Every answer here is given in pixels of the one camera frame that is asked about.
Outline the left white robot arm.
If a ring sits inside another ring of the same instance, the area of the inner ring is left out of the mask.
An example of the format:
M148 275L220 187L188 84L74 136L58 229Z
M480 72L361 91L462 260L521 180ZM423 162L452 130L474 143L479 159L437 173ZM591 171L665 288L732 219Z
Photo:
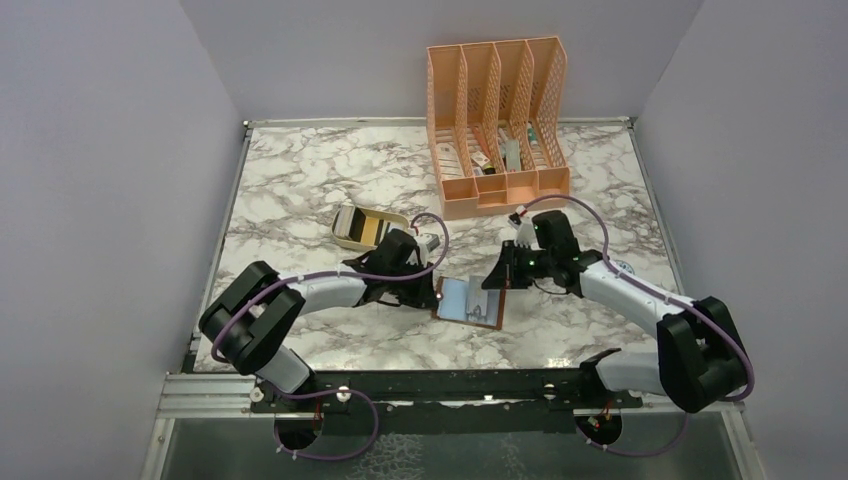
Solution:
M312 369L283 344L295 320L330 308L380 303L386 295L393 307L436 308L428 257L439 244L435 234L393 229L374 250L325 275L282 274L255 261L206 308L198 328L223 362L271 383L285 407L302 410L313 401L315 386Z

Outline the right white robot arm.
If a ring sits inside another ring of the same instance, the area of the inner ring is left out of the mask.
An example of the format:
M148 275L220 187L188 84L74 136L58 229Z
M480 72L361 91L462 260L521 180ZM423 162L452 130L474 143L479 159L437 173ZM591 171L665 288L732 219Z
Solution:
M550 279L566 293L603 305L656 341L653 350L610 349L583 361L579 398L600 407L618 391L668 397L697 413L749 393L752 368L727 306L715 297L674 295L626 274L598 250L583 250L565 213L524 210L509 217L515 239L503 242L485 290L518 290Z

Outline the brown leather card holder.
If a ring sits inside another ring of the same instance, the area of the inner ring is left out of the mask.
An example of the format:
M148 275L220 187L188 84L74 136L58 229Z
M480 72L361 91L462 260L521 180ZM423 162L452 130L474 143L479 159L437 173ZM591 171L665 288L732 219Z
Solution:
M501 330L505 310L505 292L502 290L486 290L488 292L488 323L473 323L466 316L466 294L468 279L440 277L436 286L438 305L432 316L437 320L460 323L464 325Z

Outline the grey credit card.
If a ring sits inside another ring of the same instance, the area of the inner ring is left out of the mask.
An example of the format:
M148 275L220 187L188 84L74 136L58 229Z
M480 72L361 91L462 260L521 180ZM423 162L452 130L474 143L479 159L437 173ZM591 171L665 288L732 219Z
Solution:
M466 316L473 323L488 323L488 292L482 288L482 276L472 275L468 279L466 294Z

